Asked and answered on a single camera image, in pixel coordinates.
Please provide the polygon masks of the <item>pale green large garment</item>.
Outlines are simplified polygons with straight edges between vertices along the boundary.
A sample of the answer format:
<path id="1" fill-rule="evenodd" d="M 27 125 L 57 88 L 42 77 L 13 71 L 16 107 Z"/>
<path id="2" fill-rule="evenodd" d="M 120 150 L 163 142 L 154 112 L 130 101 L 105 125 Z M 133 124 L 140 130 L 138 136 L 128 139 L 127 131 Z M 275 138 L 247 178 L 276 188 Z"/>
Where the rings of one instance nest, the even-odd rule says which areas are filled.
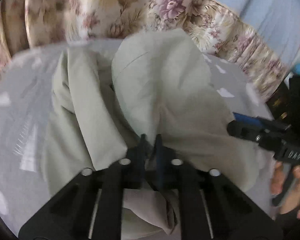
<path id="1" fill-rule="evenodd" d="M 84 48 L 62 52 L 52 81 L 42 171 L 50 194 L 78 172 L 108 168 L 145 135 L 197 169 L 220 170 L 242 191 L 259 175 L 255 146 L 228 135 L 234 112 L 258 106 L 230 66 L 206 61 L 180 29 L 138 33 L 112 60 Z"/>

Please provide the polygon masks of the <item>dark cabinet with white top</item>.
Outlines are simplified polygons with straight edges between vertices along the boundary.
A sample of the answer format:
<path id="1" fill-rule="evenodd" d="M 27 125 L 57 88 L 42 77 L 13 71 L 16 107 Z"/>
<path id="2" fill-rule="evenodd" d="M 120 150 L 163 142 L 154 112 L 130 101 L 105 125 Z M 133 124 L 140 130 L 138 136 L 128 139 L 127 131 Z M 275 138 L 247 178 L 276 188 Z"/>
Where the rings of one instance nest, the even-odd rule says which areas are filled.
<path id="1" fill-rule="evenodd" d="M 273 118 L 284 124 L 291 123 L 289 89 L 284 81 L 266 102 Z"/>

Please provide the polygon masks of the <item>floral and blue curtain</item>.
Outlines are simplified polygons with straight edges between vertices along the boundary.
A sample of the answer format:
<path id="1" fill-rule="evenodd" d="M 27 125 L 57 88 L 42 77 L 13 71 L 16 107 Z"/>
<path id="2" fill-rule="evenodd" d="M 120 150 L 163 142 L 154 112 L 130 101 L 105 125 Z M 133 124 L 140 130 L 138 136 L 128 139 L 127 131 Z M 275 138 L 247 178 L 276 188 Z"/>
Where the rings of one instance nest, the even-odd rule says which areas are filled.
<path id="1" fill-rule="evenodd" d="M 264 99 L 300 62 L 300 0 L 0 0 L 0 78 L 29 48 L 175 28 L 239 65 Z"/>

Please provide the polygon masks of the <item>grey patterned bed sheet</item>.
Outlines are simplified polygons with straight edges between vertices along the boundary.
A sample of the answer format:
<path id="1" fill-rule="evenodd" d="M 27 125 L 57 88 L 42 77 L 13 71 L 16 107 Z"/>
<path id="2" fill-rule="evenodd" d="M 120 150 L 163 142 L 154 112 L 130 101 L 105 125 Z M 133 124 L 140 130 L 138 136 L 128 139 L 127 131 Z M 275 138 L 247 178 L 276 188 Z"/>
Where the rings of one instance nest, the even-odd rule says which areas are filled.
<path id="1" fill-rule="evenodd" d="M 67 48 L 90 49 L 109 66 L 122 40 L 59 43 L 14 55 L 0 81 L 0 217 L 17 236 L 20 228 L 49 199 L 40 161 L 51 111 L 51 82 L 61 53 Z M 238 65 L 203 53 L 211 81 L 231 111 L 272 119 Z M 270 179 L 272 154 L 257 147 L 259 176 L 247 195 L 273 216 Z"/>

